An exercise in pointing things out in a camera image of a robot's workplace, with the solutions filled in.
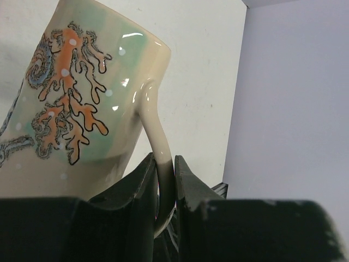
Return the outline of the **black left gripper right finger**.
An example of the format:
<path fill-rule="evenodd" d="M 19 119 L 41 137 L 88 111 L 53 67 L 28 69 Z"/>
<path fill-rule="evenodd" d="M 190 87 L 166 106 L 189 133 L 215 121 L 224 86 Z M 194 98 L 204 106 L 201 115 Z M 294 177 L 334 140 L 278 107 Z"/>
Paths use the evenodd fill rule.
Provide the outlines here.
<path fill-rule="evenodd" d="M 329 214 L 308 200 L 224 199 L 174 160 L 180 261 L 348 261 Z"/>

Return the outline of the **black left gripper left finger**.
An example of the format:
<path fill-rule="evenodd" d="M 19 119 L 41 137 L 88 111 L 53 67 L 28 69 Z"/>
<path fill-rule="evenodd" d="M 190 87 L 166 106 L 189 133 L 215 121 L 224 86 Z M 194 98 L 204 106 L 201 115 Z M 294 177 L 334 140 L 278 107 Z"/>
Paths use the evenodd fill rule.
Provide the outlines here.
<path fill-rule="evenodd" d="M 152 154 L 109 189 L 1 200 L 1 261 L 151 261 L 157 205 Z"/>

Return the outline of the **cream coral-pattern mug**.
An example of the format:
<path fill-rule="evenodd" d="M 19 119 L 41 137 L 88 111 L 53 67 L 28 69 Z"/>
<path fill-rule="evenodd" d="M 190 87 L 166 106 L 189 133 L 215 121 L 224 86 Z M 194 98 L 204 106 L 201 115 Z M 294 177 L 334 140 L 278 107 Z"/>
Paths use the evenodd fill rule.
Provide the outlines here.
<path fill-rule="evenodd" d="M 158 115 L 170 58 L 162 40 L 100 2 L 59 1 L 1 127 L 1 197 L 89 200 L 123 177 L 145 131 L 161 234 L 175 206 Z"/>

